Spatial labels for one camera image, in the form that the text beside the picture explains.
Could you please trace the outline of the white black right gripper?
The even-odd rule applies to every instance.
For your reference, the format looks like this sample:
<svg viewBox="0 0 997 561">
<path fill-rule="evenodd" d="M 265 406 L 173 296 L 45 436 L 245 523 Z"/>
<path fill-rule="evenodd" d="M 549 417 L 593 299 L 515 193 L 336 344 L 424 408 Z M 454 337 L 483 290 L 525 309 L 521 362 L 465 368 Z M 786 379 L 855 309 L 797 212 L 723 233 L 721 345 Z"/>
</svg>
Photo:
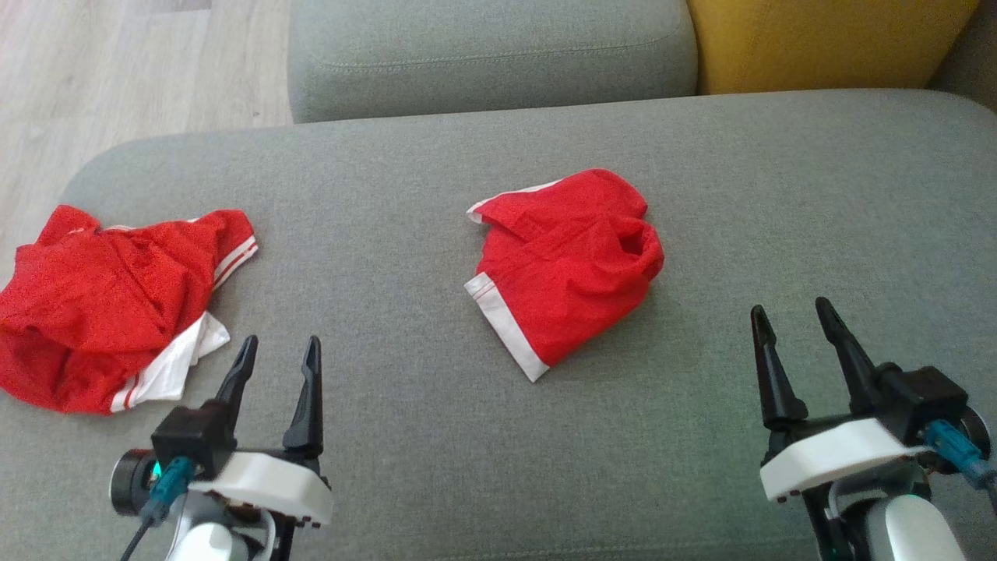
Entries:
<svg viewBox="0 0 997 561">
<path fill-rule="evenodd" d="M 875 366 L 828 298 L 816 299 L 825 338 L 833 345 L 853 415 L 872 415 L 879 404 L 873 383 Z M 809 416 L 795 396 L 777 354 L 777 335 L 761 305 L 751 310 L 759 404 L 766 429 L 787 429 Z M 874 418 L 850 420 L 814 436 L 791 439 L 788 431 L 772 431 L 759 469 L 763 493 L 770 502 L 827 484 L 840 496 L 886 497 L 909 492 L 922 479 L 918 459 L 925 444 L 901 443 Z"/>
</svg>

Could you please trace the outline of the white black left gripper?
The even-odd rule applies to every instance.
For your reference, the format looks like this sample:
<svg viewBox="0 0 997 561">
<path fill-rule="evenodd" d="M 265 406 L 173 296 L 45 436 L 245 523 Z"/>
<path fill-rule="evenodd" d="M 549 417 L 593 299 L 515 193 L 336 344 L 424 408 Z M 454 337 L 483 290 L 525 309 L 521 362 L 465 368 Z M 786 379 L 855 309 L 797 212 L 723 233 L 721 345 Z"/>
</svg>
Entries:
<svg viewBox="0 0 997 561">
<path fill-rule="evenodd" d="M 245 386 L 252 378 L 259 338 L 243 341 L 210 407 L 238 411 Z M 322 349 L 319 337 L 310 337 L 301 365 L 303 383 L 288 429 L 284 449 L 302 456 L 320 456 L 324 448 Z M 313 470 L 264 453 L 234 452 L 211 480 L 189 484 L 189 490 L 214 493 L 224 499 L 280 513 L 295 520 L 330 524 L 333 493 Z"/>
</svg>

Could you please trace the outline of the red white basketball jersey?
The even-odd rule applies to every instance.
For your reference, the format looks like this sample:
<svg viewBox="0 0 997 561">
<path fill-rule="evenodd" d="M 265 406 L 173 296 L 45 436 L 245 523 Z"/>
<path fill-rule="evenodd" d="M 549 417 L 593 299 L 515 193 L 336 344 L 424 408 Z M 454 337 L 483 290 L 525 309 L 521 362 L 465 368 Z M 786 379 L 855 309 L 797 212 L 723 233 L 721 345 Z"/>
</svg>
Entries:
<svg viewBox="0 0 997 561">
<path fill-rule="evenodd" d="M 0 290 L 0 390 L 82 415 L 178 400 L 229 341 L 213 293 L 257 251 L 242 210 L 131 228 L 58 206 Z"/>
</svg>

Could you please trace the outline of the red shorts with white trim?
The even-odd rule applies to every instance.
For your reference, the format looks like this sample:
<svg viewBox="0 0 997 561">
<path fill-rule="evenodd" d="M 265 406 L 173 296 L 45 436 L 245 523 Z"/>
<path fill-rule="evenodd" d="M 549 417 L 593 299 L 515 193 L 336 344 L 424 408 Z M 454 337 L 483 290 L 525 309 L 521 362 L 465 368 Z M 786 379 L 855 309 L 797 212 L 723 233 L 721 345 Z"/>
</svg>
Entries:
<svg viewBox="0 0 997 561">
<path fill-rule="evenodd" d="M 606 169 L 501 192 L 467 210 L 488 233 L 464 290 L 528 380 L 644 301 L 665 263 L 647 210 L 641 192 Z"/>
</svg>

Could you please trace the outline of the large grey sofa chaise cushion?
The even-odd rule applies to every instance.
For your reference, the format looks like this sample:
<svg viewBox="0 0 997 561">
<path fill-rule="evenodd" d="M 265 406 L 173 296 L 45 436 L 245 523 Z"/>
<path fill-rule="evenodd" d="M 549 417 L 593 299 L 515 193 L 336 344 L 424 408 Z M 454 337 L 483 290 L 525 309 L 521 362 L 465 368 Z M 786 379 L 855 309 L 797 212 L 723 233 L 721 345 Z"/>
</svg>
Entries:
<svg viewBox="0 0 997 561">
<path fill-rule="evenodd" d="M 530 383 L 463 285 L 477 201 L 585 169 L 644 195 L 648 298 Z M 322 344 L 331 525 L 293 561 L 815 561 L 766 500 L 750 309 L 812 418 L 848 393 L 813 302 L 873 362 L 934 365 L 997 438 L 997 114 L 951 93 L 739 93 L 367 118 L 125 143 L 63 202 L 109 226 L 239 207 L 259 252 L 211 310 L 213 397 L 259 355 L 236 427 L 278 446 Z"/>
</svg>

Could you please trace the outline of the yellow sofa back cushion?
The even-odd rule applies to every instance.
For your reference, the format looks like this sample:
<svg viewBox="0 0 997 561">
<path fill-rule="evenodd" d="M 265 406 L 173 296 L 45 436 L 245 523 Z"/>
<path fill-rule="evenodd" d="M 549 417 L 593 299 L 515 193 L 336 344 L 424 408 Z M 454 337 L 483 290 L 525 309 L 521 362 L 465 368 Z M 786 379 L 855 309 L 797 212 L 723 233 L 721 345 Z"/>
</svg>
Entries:
<svg viewBox="0 0 997 561">
<path fill-rule="evenodd" d="M 687 0 L 705 95 L 923 89 L 981 0 Z"/>
</svg>

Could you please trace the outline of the grey sofa back cushion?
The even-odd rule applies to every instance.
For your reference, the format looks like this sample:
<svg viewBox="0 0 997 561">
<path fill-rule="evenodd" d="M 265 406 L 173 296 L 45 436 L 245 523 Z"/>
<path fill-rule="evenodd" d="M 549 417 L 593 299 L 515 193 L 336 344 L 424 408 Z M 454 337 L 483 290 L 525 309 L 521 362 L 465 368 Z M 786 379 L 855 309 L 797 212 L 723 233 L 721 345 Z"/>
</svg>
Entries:
<svg viewBox="0 0 997 561">
<path fill-rule="evenodd" d="M 980 0 L 928 88 L 970 99 L 997 114 L 997 0 Z"/>
</svg>

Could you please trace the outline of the grey sofa seat cushion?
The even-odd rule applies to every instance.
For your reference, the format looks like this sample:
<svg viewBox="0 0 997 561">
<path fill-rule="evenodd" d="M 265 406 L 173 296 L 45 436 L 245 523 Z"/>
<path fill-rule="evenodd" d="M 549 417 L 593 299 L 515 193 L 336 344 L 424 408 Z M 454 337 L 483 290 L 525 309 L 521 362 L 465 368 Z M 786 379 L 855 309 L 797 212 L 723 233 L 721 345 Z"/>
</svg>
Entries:
<svg viewBox="0 0 997 561">
<path fill-rule="evenodd" d="M 686 0 L 293 0 L 296 123 L 693 95 Z"/>
</svg>

